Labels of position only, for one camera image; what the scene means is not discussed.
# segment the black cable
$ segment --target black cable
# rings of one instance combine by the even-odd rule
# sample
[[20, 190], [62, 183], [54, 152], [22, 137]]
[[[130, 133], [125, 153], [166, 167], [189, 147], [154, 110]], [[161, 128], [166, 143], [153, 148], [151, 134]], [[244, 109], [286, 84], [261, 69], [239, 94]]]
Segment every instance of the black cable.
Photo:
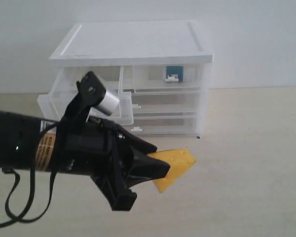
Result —
[[[38, 142], [37, 142], [36, 150], [35, 150], [35, 154], [37, 153], [40, 140], [43, 138], [43, 136], [49, 130], [51, 130], [51, 129], [55, 128], [56, 126], [58, 126], [58, 124], [59, 123], [56, 122], [56, 123], [54, 123], [54, 124], [46, 127], [42, 132], [40, 132], [39, 137], [38, 137]], [[10, 197], [11, 197], [12, 193], [14, 192], [14, 190], [16, 189], [16, 187], [18, 186], [18, 184], [20, 183], [20, 175], [16, 171], [14, 171], [13, 169], [9, 169], [9, 170], [5, 170], [4, 171], [7, 174], [14, 174], [15, 181], [14, 181], [14, 185], [13, 185], [13, 187], [12, 187], [12, 189], [11, 189], [11, 191], [10, 191], [7, 199], [6, 199], [6, 202], [5, 202], [5, 211], [6, 211], [7, 215], [11, 218], [11, 220], [0, 223], [0, 229], [1, 228], [4, 228], [4, 227], [7, 227], [7, 226], [10, 226], [10, 225], [13, 225], [13, 224], [15, 224], [17, 222], [24, 223], [24, 221], [28, 221], [28, 220], [24, 220], [23, 217], [29, 212], [29, 210], [30, 210], [30, 208], [32, 206], [33, 200], [34, 200], [34, 194], [35, 194], [35, 162], [36, 162], [36, 157], [34, 156], [33, 159], [32, 159], [32, 162], [31, 162], [31, 167], [30, 167], [30, 194], [29, 194], [29, 199], [28, 199], [28, 202], [27, 202], [26, 206], [24, 207], [23, 211], [18, 216], [15, 216], [10, 211], [10, 209], [9, 209], [9, 200], [10, 200]], [[37, 218], [32, 219], [31, 222], [36, 221], [39, 218], [41, 218], [45, 214], [45, 212], [47, 211], [47, 209], [49, 208], [50, 201], [51, 201], [51, 194], [52, 194], [52, 190], [53, 190], [53, 184], [54, 184], [54, 179], [55, 179], [56, 173], [57, 172], [54, 171], [50, 175], [50, 194], [49, 194], [49, 201], [48, 201], [47, 208]]]

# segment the beige table surface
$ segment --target beige table surface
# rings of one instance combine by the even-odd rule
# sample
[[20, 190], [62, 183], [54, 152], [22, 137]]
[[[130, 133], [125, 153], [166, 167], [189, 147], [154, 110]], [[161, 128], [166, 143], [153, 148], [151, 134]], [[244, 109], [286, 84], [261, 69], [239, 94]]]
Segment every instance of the beige table surface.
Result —
[[[0, 95], [0, 109], [41, 116], [37, 95]], [[160, 150], [188, 148], [198, 162], [163, 194], [134, 187], [130, 213], [112, 213], [88, 177], [59, 175], [50, 210], [0, 237], [296, 237], [296, 87], [211, 90], [202, 139], [149, 137]], [[29, 174], [12, 198], [24, 207]], [[37, 175], [29, 217], [47, 203], [48, 175]], [[0, 221], [13, 178], [0, 173]]]

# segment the silver cylinder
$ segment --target silver cylinder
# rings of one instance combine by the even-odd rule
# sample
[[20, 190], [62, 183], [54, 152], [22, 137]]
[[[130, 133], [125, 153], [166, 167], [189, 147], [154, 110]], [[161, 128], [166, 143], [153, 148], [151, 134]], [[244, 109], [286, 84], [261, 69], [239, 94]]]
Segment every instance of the silver cylinder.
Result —
[[104, 99], [96, 107], [101, 113], [110, 116], [119, 104], [119, 97], [112, 91], [106, 91]]

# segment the drawer handle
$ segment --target drawer handle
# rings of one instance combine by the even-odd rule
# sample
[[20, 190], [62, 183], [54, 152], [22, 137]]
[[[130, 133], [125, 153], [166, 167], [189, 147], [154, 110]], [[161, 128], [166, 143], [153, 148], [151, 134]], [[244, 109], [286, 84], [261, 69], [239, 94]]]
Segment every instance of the drawer handle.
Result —
[[140, 105], [138, 105], [138, 104], [133, 104], [133, 109], [141, 109], [142, 107], [140, 106]]
[[140, 127], [133, 127], [131, 129], [132, 132], [142, 132], [143, 130]]

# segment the yellow object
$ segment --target yellow object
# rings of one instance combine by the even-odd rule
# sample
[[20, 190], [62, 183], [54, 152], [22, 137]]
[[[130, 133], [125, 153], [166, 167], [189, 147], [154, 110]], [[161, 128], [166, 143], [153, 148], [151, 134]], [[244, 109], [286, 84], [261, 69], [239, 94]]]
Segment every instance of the yellow object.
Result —
[[165, 191], [174, 181], [187, 172], [196, 162], [196, 159], [187, 149], [175, 149], [150, 153], [148, 156], [167, 162], [170, 169], [165, 178], [154, 180], [159, 192]]

